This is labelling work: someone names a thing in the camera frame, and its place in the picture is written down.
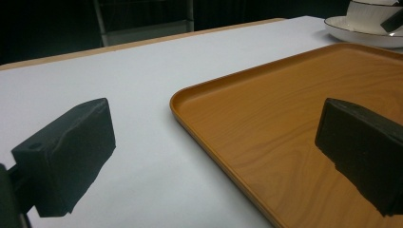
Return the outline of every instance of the black rubber cover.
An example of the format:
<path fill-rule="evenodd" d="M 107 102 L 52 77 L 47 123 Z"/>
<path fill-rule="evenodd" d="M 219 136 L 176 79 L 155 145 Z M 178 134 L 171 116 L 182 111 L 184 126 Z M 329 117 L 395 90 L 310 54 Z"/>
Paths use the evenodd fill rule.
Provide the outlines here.
<path fill-rule="evenodd" d="M 115 148 L 107 99 L 73 107 L 12 150 L 40 217 L 72 212 Z"/>
<path fill-rule="evenodd" d="M 383 215 L 403 214 L 403 126 L 371 110 L 327 99 L 316 145 Z"/>

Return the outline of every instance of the cup handle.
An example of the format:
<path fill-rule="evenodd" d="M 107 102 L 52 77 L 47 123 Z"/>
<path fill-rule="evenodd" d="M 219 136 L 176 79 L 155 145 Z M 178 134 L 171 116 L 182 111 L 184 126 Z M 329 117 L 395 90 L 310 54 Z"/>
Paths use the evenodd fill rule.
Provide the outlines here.
<path fill-rule="evenodd" d="M 393 16 L 382 22 L 380 26 L 387 32 L 392 32 L 403 25 L 403 9 L 399 10 Z"/>

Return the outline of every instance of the chair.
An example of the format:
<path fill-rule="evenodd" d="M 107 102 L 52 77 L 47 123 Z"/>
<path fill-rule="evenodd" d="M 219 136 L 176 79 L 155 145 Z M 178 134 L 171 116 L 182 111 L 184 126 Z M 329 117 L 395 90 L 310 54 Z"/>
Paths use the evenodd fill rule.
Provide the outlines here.
<path fill-rule="evenodd" d="M 104 47 L 194 31 L 193 0 L 93 0 Z"/>

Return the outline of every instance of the tray rim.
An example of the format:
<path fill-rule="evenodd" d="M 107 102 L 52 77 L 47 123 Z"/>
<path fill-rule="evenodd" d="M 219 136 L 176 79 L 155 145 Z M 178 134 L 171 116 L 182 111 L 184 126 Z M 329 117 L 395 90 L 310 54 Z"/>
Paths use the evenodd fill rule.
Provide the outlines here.
<path fill-rule="evenodd" d="M 288 227 L 286 222 L 284 222 L 280 217 L 277 215 L 277 213 L 272 210 L 271 207 L 266 206 L 264 207 L 264 203 L 259 201 L 259 197 L 256 196 L 254 191 L 250 189 L 250 187 L 245 183 L 245 181 L 242 179 L 241 176 L 235 172 L 233 168 L 223 159 L 220 157 L 218 153 L 215 153 L 215 150 L 211 148 L 211 146 L 205 142 L 202 138 L 201 135 L 197 133 L 197 131 L 189 124 L 185 122 L 183 117 L 181 116 L 181 113 L 179 109 L 177 108 L 182 104 L 183 102 L 186 102 L 188 100 L 192 100 L 194 97 L 197 96 L 190 96 L 186 97 L 186 94 L 192 94 L 193 89 L 198 89 L 203 87 L 203 92 L 205 91 L 211 91 L 208 88 L 209 87 L 214 87 L 216 84 L 221 84 L 222 81 L 226 82 L 236 82 L 236 81 L 243 81 L 245 80 L 245 73 L 248 71 L 253 71 L 255 69 L 260 69 L 262 67 L 273 67 L 273 68 L 281 68 L 281 65 L 290 65 L 293 62 L 305 62 L 304 56 L 310 56 L 312 54 L 320 53 L 320 54 L 331 54 L 334 51 L 339 51 L 342 49 L 353 49 L 357 51 L 364 51 L 367 53 L 371 54 L 377 54 L 381 55 L 387 58 L 394 59 L 400 63 L 403 64 L 403 54 L 394 52 L 392 50 L 388 49 L 383 49 L 380 47 L 368 47 L 360 44 L 352 44 L 352 43 L 339 43 L 339 44 L 334 44 L 334 45 L 329 45 L 326 47 L 320 47 L 316 49 L 312 49 L 309 51 L 302 52 L 300 54 L 292 55 L 286 58 L 282 58 L 273 62 L 269 62 L 263 65 L 259 66 L 254 66 L 250 67 L 238 72 L 234 72 L 228 75 L 221 76 L 216 79 L 208 80 L 203 83 L 191 85 L 188 87 L 185 87 L 179 91 L 177 91 L 170 99 L 169 105 L 171 108 L 171 111 L 175 117 L 175 119 L 180 123 L 180 125 L 186 130 L 186 132 L 203 148 L 204 152 L 209 155 L 209 157 L 221 168 L 221 170 L 231 179 L 231 181 L 237 185 L 237 187 L 241 190 L 241 192 L 249 199 L 251 200 L 254 205 L 260 210 L 260 212 L 266 216 L 266 218 L 276 227 Z"/>

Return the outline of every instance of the white cup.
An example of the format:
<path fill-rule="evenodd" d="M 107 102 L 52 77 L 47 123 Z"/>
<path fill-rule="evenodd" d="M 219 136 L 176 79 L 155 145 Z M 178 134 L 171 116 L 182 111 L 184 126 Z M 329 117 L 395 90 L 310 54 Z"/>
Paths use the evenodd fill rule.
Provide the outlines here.
<path fill-rule="evenodd" d="M 347 9 L 347 24 L 354 30 L 370 34 L 386 35 L 381 24 L 402 10 L 393 6 L 394 0 L 352 0 Z"/>

